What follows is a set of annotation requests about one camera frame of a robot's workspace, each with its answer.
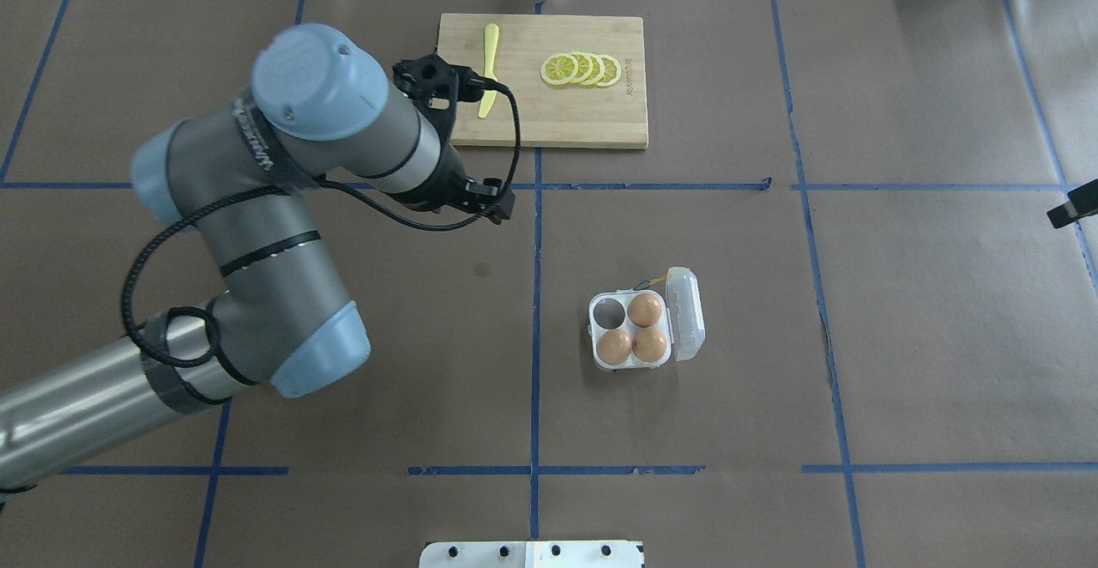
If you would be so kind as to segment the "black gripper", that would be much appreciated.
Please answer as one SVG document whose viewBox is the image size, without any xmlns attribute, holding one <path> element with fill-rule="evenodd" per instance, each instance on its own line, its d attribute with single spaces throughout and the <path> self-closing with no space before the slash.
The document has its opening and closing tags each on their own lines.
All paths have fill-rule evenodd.
<svg viewBox="0 0 1098 568">
<path fill-rule="evenodd" d="M 459 209 L 474 214 L 486 209 L 486 218 L 494 225 L 509 221 L 516 196 L 513 191 L 502 191 L 497 178 L 482 181 L 467 176 L 458 154 L 442 140 L 432 116 L 418 111 L 419 140 L 412 154 L 412 210 L 416 212 L 439 211 L 442 207 Z"/>
</svg>

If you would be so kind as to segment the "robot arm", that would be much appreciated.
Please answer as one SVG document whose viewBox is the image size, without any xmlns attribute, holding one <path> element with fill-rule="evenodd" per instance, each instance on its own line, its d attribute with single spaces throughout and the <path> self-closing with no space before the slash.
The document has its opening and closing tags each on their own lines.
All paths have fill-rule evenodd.
<svg viewBox="0 0 1098 568">
<path fill-rule="evenodd" d="M 456 107 L 509 87 L 432 53 L 386 73 L 336 27 L 288 27 L 259 52 L 250 83 L 146 142 L 132 186 L 161 232 L 120 293 L 124 334 L 3 396 L 3 501 L 44 478 L 254 385 L 301 397 L 368 360 L 365 321 L 341 283 L 305 193 L 332 190 L 408 229 L 442 233 L 509 219 L 504 178 L 469 177 Z M 134 298 L 155 250 L 195 231 L 225 291 L 141 321 Z"/>
</svg>

